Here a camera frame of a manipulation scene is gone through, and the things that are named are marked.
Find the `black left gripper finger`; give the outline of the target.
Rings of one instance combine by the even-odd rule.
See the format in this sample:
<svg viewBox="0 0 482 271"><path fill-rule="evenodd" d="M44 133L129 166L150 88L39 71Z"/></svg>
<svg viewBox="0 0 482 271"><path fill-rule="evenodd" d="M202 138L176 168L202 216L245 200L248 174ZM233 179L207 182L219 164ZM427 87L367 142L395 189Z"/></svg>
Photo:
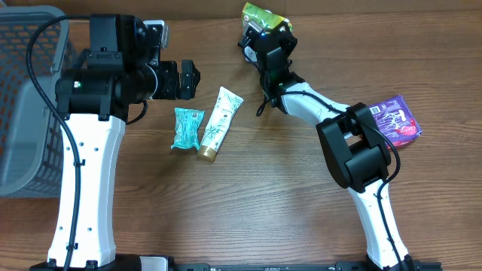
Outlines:
<svg viewBox="0 0 482 271"><path fill-rule="evenodd" d="M182 72L180 74L180 78L182 80L185 80L186 78L190 78L192 80L200 79L200 72L194 65L193 60L191 59L182 60Z"/></svg>
<svg viewBox="0 0 482 271"><path fill-rule="evenodd" d="M199 81L182 81L180 83L179 98L183 100L193 99L195 97L198 83Z"/></svg>

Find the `green snack packet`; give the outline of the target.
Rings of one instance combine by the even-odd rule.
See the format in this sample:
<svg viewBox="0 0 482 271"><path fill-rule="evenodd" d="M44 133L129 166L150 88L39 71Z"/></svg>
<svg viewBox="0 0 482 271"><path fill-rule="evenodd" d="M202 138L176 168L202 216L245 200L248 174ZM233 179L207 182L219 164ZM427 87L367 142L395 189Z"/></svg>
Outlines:
<svg viewBox="0 0 482 271"><path fill-rule="evenodd" d="M288 27L293 31L293 25L289 19L274 14L269 10L260 8L254 4L246 2L242 9L242 25L245 27L249 22L254 22L262 29L273 29L281 22L287 22Z"/></svg>

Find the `mint green wipes pack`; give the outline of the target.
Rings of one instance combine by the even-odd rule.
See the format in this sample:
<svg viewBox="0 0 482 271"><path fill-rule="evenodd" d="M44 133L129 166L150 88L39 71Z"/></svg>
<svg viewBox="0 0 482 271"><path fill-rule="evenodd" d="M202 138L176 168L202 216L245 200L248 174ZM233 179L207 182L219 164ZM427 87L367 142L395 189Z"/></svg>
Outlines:
<svg viewBox="0 0 482 271"><path fill-rule="evenodd" d="M171 148L200 149L198 129L203 122L205 111L189 108L175 108L175 136Z"/></svg>

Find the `white bamboo conditioner tube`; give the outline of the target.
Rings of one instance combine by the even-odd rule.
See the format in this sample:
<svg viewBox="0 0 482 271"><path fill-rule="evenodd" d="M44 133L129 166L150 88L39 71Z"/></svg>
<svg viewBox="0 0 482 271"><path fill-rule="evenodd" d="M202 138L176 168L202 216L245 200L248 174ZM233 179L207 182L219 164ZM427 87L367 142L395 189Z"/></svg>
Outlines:
<svg viewBox="0 0 482 271"><path fill-rule="evenodd" d="M212 114L204 130L198 157L213 162L230 128L233 117L243 103L243 98L220 87Z"/></svg>

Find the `purple Carefree liner pack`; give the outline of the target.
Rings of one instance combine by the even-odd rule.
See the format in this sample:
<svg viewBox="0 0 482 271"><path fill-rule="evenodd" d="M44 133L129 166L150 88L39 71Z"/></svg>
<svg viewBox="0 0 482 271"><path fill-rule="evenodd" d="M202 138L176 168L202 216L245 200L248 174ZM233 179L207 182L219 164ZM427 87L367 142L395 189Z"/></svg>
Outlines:
<svg viewBox="0 0 482 271"><path fill-rule="evenodd" d="M423 133L403 96L393 96L368 107L379 131L397 148L411 143Z"/></svg>

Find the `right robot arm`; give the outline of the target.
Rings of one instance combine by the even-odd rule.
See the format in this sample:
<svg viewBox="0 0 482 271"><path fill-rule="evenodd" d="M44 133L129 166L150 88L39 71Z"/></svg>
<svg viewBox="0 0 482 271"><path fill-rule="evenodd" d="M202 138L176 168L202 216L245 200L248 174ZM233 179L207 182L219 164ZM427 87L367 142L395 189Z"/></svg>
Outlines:
<svg viewBox="0 0 482 271"><path fill-rule="evenodd" d="M393 143L379 131L371 110L363 103L348 106L317 93L290 71L289 56L297 39L285 23L264 30L247 25L238 43L260 74L264 105L299 117L318 133L325 162L335 182L351 194L367 240L371 270L409 270L410 255L398 232L389 199L389 182L400 166Z"/></svg>

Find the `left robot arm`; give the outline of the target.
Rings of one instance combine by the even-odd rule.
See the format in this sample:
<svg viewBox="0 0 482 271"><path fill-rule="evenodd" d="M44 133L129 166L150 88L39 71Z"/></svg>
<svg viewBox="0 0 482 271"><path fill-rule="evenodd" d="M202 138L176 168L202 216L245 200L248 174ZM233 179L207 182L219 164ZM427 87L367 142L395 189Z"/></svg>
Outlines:
<svg viewBox="0 0 482 271"><path fill-rule="evenodd" d="M63 174L56 231L38 270L173 269L170 257L119 254L113 234L117 156L129 108L150 99L192 99L194 63L163 61L169 43L162 20L92 14L90 45L55 84L46 105L63 133Z"/></svg>

